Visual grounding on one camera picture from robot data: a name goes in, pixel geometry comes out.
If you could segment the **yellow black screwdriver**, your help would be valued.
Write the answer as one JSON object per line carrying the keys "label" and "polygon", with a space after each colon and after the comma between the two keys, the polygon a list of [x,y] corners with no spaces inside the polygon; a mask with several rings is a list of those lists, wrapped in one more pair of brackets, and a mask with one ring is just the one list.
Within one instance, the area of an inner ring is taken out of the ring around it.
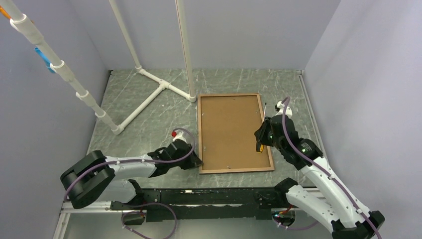
{"label": "yellow black screwdriver", "polygon": [[[264,104],[263,120],[265,120],[266,105],[267,103]],[[256,151],[261,153],[263,152],[263,148],[264,148],[263,144],[259,140],[257,140]]]}

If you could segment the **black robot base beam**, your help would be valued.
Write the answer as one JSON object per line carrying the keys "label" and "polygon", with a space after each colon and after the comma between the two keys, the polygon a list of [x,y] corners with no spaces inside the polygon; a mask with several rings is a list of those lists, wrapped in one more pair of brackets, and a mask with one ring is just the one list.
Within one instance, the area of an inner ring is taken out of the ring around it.
{"label": "black robot base beam", "polygon": [[143,189],[129,203],[112,201],[113,211],[142,211],[147,222],[172,219],[169,206],[179,220],[255,218],[270,220],[289,203],[273,187]]}

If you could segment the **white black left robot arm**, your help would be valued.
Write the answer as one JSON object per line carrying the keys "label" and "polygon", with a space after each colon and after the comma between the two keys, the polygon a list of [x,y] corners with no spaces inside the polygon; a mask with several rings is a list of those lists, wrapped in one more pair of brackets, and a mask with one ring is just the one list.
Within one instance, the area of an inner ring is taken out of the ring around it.
{"label": "white black left robot arm", "polygon": [[191,144],[176,139],[135,158],[110,157],[94,150],[62,173],[60,181],[66,190],[65,199],[74,209],[100,201],[116,201],[137,209],[146,200],[136,177],[153,178],[174,167],[187,170],[202,164]]}

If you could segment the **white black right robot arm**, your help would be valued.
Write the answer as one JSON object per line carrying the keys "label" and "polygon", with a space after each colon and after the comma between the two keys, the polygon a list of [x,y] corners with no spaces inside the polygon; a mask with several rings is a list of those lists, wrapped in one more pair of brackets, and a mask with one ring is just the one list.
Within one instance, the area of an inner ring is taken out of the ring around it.
{"label": "white black right robot arm", "polygon": [[257,191],[254,200],[261,209],[296,206],[322,224],[334,239],[370,239],[385,222],[380,211],[361,203],[338,179],[322,151],[310,139],[301,138],[294,123],[282,115],[265,117],[255,132],[256,150],[271,146],[319,189],[324,200],[286,178],[271,191]]}

